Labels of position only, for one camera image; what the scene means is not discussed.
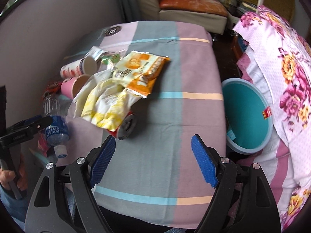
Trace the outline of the blue sleeve forearm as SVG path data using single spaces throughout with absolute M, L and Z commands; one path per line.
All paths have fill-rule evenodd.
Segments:
M 12 191 L 6 190 L 1 186 L 1 201 L 17 225 L 24 230 L 25 218 L 28 209 L 27 198 L 17 200 L 15 199 Z

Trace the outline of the person left hand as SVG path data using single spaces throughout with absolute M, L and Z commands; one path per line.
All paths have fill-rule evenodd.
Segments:
M 25 191 L 28 188 L 28 180 L 27 180 L 27 173 L 25 167 L 24 156 L 21 154 L 20 157 L 20 164 L 19 164 L 19 179 L 17 181 L 17 187 L 20 191 Z M 12 170 L 4 170 L 1 167 L 1 185 L 6 190 L 11 190 L 9 182 L 12 182 L 15 179 L 15 173 Z

